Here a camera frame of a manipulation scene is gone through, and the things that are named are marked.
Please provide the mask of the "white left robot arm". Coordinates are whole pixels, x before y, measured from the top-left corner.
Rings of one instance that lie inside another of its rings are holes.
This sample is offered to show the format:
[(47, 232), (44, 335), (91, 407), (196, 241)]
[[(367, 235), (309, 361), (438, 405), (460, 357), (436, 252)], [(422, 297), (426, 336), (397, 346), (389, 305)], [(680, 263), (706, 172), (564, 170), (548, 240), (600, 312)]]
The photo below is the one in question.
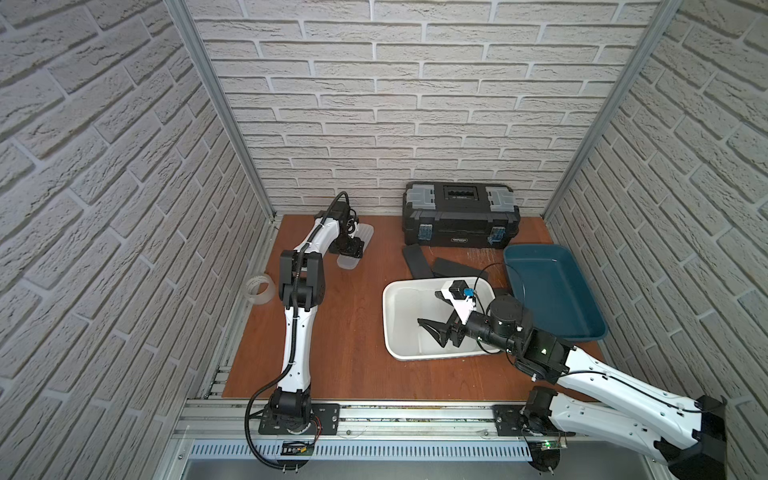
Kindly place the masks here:
[(361, 259), (366, 241), (359, 230), (356, 211), (343, 191), (315, 216), (305, 239), (280, 255), (277, 292), (284, 309), (286, 337), (282, 369), (271, 382), (275, 390), (270, 395), (268, 411), (281, 420), (293, 422), (293, 430), (313, 421), (311, 338), (326, 291), (324, 257), (331, 253), (355, 261)]

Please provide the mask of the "ribbed translucent pencil case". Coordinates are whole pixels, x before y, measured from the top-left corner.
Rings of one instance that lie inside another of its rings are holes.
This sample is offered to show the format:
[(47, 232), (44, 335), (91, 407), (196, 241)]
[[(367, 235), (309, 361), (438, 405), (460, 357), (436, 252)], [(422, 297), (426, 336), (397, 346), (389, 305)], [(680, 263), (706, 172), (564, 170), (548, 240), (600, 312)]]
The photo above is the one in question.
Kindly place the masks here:
[(359, 223), (351, 237), (343, 236), (341, 246), (338, 248), (338, 267), (344, 270), (354, 270), (362, 259), (373, 235), (374, 227), (372, 225)]

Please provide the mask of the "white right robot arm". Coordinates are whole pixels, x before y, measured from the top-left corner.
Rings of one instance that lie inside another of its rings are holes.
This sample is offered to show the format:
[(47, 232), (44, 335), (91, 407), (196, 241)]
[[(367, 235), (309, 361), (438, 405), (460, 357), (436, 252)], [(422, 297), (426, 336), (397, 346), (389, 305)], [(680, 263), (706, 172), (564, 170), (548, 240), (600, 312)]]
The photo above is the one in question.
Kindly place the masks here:
[(585, 435), (643, 454), (677, 479), (726, 478), (724, 402), (676, 395), (617, 370), (536, 327), (532, 312), (512, 296), (483, 308), (467, 288), (436, 295), (451, 305), (451, 315), (418, 324), (440, 346), (487, 344), (536, 382), (518, 415), (520, 434)]

